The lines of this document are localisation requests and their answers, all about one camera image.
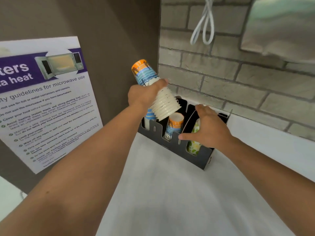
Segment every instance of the microwave safety sign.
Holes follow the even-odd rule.
[[[0,139],[34,173],[102,126],[77,37],[0,42]]]

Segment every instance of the green floral paper cup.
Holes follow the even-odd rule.
[[[195,126],[191,132],[195,133],[199,131],[199,129],[200,129],[200,118],[197,119]],[[197,154],[199,153],[200,147],[201,147],[201,144],[199,142],[189,141],[187,145],[187,151],[193,154],[194,156],[197,156]]]

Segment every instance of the right arm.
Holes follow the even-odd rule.
[[[197,105],[200,130],[182,140],[200,142],[226,155],[297,236],[315,235],[315,183],[233,137],[216,112]]]

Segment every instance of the gray wall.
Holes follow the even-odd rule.
[[[204,0],[162,0],[159,75],[178,95],[315,141],[315,65],[240,51],[250,2],[215,0],[214,41],[192,46]]]
[[[128,106],[132,64],[157,69],[159,15],[160,0],[0,0],[0,41],[78,36],[106,124]],[[24,192],[50,169],[33,174],[0,141],[0,176]]]

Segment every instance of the white brick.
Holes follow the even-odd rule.
[[[201,91],[218,98],[254,108],[258,107],[258,104],[266,94],[264,91],[211,77],[205,77]]]
[[[261,110],[315,127],[315,103],[272,93]]]
[[[307,75],[243,64],[236,81],[303,98],[315,96],[315,78]]]
[[[289,124],[288,121],[284,121],[284,120],[269,116],[267,114],[256,112],[254,110],[251,110],[251,109],[248,109],[246,107],[242,107],[236,104],[226,103],[224,110],[227,112],[230,112],[231,109],[233,109],[233,112],[232,112],[233,114],[251,119],[255,122],[259,122],[264,125],[274,127],[280,130],[284,130],[286,126],[288,126]]]
[[[180,51],[159,49],[159,59],[160,64],[167,64],[175,67],[180,66]]]
[[[314,129],[304,127],[304,126],[301,126],[299,124],[294,123],[289,128],[288,132],[293,134],[293,135],[315,141],[315,130]]]
[[[168,66],[159,65],[159,76],[168,79],[170,84],[176,84],[193,90],[199,90],[202,75],[192,72],[174,69]]]
[[[251,0],[225,0],[226,3],[250,3]]]
[[[161,6],[161,27],[185,28],[188,6]]]
[[[197,26],[204,6],[192,6],[189,14],[188,29],[194,30]],[[248,7],[214,6],[212,7],[215,21],[215,32],[241,34]]]
[[[184,53],[181,67],[205,75],[233,79],[238,65],[228,60]]]
[[[215,37],[211,54],[214,56],[237,59],[268,66],[282,67],[283,61],[279,58],[240,51],[238,43],[238,37],[217,35]]]
[[[224,101],[221,99],[217,99],[209,95],[181,87],[179,87],[177,95],[181,96],[184,99],[190,99],[197,103],[205,103],[216,108],[221,108],[224,103]]]
[[[171,90],[173,95],[177,95],[177,86],[174,84],[168,84],[167,87]]]
[[[190,44],[191,34],[183,31],[161,30],[160,31],[160,46],[176,50],[186,50],[195,53],[208,54],[209,45],[202,42],[202,36],[194,45]]]
[[[288,63],[286,66],[287,69],[303,71],[310,74],[315,74],[315,64],[296,64]]]
[[[187,2],[191,2],[191,3],[204,3],[204,0],[162,0],[162,4],[165,3],[187,3]]]

